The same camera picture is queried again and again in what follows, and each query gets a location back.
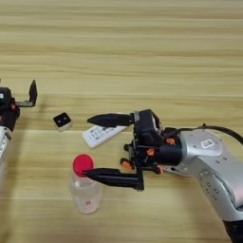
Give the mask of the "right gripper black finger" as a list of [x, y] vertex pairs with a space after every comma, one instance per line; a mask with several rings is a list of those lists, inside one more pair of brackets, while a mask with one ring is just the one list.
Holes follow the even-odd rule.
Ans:
[[134, 122], [131, 114], [116, 114], [108, 113], [91, 117], [87, 120], [89, 123], [99, 125], [101, 127], [116, 127], [116, 126], [129, 126]]
[[119, 169], [112, 168], [95, 168], [84, 170], [84, 174], [88, 178], [107, 186], [126, 187], [138, 191], [144, 190], [142, 174], [127, 174], [122, 173]]

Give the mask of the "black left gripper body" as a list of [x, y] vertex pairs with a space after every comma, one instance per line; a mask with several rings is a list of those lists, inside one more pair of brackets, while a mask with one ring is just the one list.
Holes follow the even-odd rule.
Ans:
[[0, 106], [0, 126], [7, 127], [10, 131], [13, 131], [19, 116], [20, 108], [15, 102]]

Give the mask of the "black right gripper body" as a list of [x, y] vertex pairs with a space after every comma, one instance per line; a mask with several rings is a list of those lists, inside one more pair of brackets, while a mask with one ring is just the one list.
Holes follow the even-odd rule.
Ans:
[[133, 116], [133, 139], [124, 145], [128, 158], [122, 159], [122, 166], [137, 169], [137, 163], [143, 171], [162, 173], [162, 166], [177, 166], [182, 159], [182, 148], [177, 136], [165, 138], [173, 128], [163, 129], [159, 118], [153, 111], [130, 113]]

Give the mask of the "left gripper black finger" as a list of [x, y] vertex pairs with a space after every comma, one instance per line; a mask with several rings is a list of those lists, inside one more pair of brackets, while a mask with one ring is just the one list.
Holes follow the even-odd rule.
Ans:
[[37, 84], [36, 81], [33, 80], [30, 87], [29, 87], [29, 99], [23, 102], [16, 102], [15, 104], [19, 107], [34, 107], [37, 102], [38, 91], [37, 91]]

